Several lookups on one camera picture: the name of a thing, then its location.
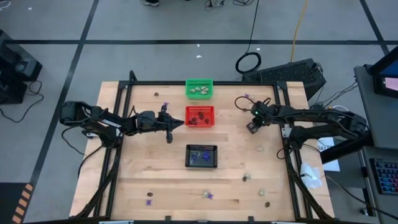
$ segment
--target green basket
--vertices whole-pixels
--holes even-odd
[[[191,93],[192,88],[206,86],[209,91],[206,95],[202,95],[201,91]],[[185,94],[189,99],[208,100],[213,96],[213,80],[210,78],[190,78],[185,81]]]

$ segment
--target red basket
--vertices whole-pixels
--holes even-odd
[[[185,124],[188,127],[210,128],[214,123],[214,106],[187,106],[185,110]]]

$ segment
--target gray floor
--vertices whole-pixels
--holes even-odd
[[[12,1],[0,11],[0,29],[16,40],[75,40],[73,44],[22,45],[44,68],[43,102],[33,107],[26,119],[14,124],[0,118],[0,182],[28,182],[47,134],[74,56],[79,56],[66,100],[95,104],[102,81],[125,80],[134,70],[139,80],[184,80],[213,78],[240,80],[235,61],[245,53],[246,44],[85,44],[76,53],[90,9],[96,0]],[[99,0],[87,40],[241,40],[248,39],[255,4],[205,11],[205,0],[163,0],[157,8],[145,7],[138,0]],[[253,39],[292,40],[305,0],[261,0]],[[384,40],[398,40],[396,0],[367,0],[369,9]],[[298,40],[341,40],[337,45],[298,45],[295,60],[313,58],[324,69],[327,84],[324,100],[354,82],[353,68],[374,63],[383,56],[379,45],[347,45],[344,40],[377,40],[359,0],[310,1],[297,36]],[[292,47],[285,44],[252,45],[262,56],[261,68],[287,63]],[[245,60],[241,69],[253,66]],[[315,102],[317,95],[310,100]],[[20,117],[35,100],[2,106],[13,117]],[[334,102],[365,116],[358,89]],[[63,126],[57,125],[37,182],[26,222],[67,218],[76,187],[76,172],[82,157],[60,138]],[[67,138],[84,150],[86,139],[71,131]],[[338,218],[374,223],[361,216],[362,205],[330,184]],[[350,189],[361,195],[360,189]]]

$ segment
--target black tray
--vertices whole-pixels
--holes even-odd
[[[217,168],[217,146],[187,145],[185,167]]]

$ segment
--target computer keyboard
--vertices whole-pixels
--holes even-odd
[[[304,84],[316,80],[313,70],[305,62],[288,63],[287,65],[260,70],[248,75],[247,78],[251,82],[258,82],[262,79],[263,82],[290,81],[303,82]]]
[[[370,159],[380,194],[398,195],[398,161]]]

